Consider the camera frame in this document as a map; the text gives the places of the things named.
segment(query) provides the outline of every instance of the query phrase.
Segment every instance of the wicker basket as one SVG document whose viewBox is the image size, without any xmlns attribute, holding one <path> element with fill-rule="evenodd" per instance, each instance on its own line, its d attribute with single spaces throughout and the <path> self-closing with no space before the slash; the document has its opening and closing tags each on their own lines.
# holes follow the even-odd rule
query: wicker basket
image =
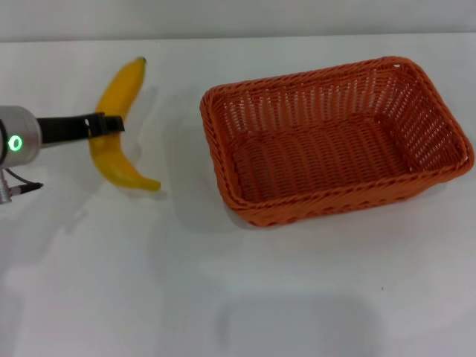
<svg viewBox="0 0 476 357">
<path fill-rule="evenodd" d="M 434 85 L 401 57 L 218 86 L 200 110 L 219 191 L 257 226 L 402 201 L 474 163 Z"/>
</svg>

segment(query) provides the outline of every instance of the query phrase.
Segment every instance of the green led light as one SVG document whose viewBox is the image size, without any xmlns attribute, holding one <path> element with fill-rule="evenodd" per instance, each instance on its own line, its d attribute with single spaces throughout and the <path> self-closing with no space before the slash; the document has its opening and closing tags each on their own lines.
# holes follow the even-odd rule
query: green led light
<svg viewBox="0 0 476 357">
<path fill-rule="evenodd" d="M 8 146 L 12 151 L 18 151 L 22 148 L 23 140 L 18 135 L 14 135 L 8 141 Z"/>
</svg>

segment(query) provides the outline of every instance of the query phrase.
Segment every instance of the woven texture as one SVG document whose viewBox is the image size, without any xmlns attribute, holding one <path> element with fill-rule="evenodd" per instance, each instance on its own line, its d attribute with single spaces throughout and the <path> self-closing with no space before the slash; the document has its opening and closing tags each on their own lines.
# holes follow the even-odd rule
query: woven texture
<svg viewBox="0 0 476 357">
<path fill-rule="evenodd" d="M 220 193 L 258 226 L 401 201 L 474 163 L 428 76 L 401 57 L 218 86 L 200 110 Z"/>
</svg>

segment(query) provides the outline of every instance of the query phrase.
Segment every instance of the yellow banana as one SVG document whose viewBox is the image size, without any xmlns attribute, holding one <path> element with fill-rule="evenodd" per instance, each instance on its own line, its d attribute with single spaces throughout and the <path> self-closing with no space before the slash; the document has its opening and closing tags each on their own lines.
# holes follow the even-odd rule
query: yellow banana
<svg viewBox="0 0 476 357">
<path fill-rule="evenodd" d="M 116 74 L 96 107 L 96 112 L 119 115 L 126 120 L 127 113 L 141 90 L 144 81 L 146 59 L 139 57 L 127 63 Z M 143 177 L 124 156 L 120 146 L 120 134 L 89 139 L 89 151 L 97 169 L 119 187 L 141 188 L 157 191 L 161 183 Z"/>
</svg>

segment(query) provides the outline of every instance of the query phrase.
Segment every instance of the white wall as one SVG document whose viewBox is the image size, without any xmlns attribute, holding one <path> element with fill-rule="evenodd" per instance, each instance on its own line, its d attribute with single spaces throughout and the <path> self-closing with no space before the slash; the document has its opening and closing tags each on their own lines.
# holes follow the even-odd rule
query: white wall
<svg viewBox="0 0 476 357">
<path fill-rule="evenodd" d="M 0 40 L 476 31 L 476 0 L 0 0 Z"/>
</svg>

